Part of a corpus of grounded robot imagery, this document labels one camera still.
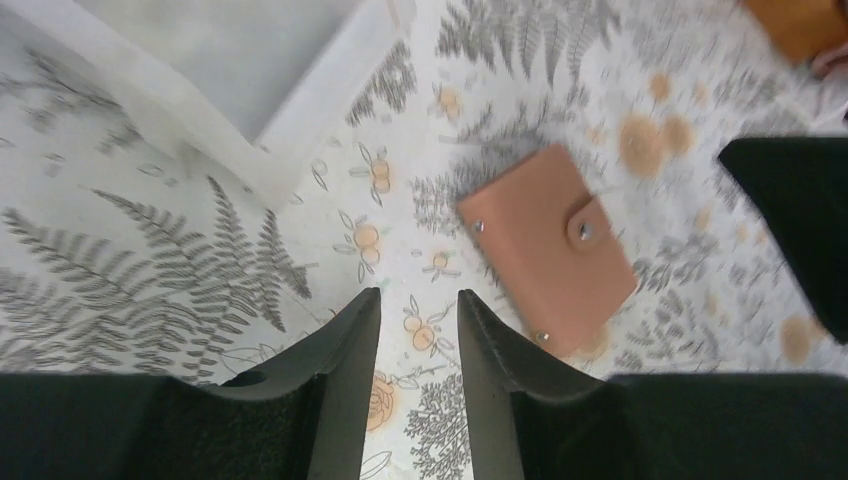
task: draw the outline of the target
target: tablecloth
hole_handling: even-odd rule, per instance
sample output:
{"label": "tablecloth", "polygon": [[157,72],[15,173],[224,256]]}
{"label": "tablecloth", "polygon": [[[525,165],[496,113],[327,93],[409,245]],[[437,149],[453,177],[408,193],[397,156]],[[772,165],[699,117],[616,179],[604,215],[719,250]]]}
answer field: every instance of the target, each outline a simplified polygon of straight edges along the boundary
{"label": "tablecloth", "polygon": [[418,11],[278,211],[216,164],[158,154],[111,99],[0,32],[0,368],[223,382],[379,286],[362,478],[470,479],[457,291],[523,328],[455,202],[559,142],[639,278],[563,361],[601,378],[848,372],[715,161],[739,135],[844,134],[841,80],[789,68],[732,0]]}

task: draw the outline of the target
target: card holder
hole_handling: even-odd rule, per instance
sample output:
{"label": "card holder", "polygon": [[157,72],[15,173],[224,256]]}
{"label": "card holder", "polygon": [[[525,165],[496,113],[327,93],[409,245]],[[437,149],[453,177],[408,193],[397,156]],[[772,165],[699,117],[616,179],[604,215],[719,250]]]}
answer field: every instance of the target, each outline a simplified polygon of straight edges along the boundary
{"label": "card holder", "polygon": [[601,201],[553,145],[459,202],[459,212],[533,338],[567,356],[636,289]]}

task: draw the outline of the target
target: floral tablecloth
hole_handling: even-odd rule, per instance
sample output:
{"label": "floral tablecloth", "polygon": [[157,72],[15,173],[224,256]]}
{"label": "floral tablecloth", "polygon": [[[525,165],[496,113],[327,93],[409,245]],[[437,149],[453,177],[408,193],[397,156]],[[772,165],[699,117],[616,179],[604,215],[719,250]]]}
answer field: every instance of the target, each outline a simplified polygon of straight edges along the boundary
{"label": "floral tablecloth", "polygon": [[600,377],[848,372],[715,162],[738,135],[843,134],[840,80],[789,69],[731,0],[418,3],[276,212],[215,164],[161,156],[0,32],[0,367],[222,382],[376,285],[362,478],[470,479],[457,291],[522,327],[455,201],[562,142],[640,280],[563,361]]}

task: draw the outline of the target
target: brown leather wallet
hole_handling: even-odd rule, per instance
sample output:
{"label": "brown leather wallet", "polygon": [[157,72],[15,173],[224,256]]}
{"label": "brown leather wallet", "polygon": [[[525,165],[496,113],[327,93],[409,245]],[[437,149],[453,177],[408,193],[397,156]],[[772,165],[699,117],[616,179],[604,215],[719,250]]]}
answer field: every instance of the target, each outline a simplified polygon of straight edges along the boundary
{"label": "brown leather wallet", "polygon": [[542,348],[567,356],[636,289],[633,269],[571,155],[553,145],[459,203]]}

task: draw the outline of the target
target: wallet flap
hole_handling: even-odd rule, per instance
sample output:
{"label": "wallet flap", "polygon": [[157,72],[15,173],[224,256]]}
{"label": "wallet flap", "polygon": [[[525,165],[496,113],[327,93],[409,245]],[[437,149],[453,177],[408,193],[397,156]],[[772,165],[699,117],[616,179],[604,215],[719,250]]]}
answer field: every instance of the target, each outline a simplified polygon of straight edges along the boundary
{"label": "wallet flap", "polygon": [[510,168],[459,211],[549,353],[571,354],[636,288],[601,201],[561,145]]}

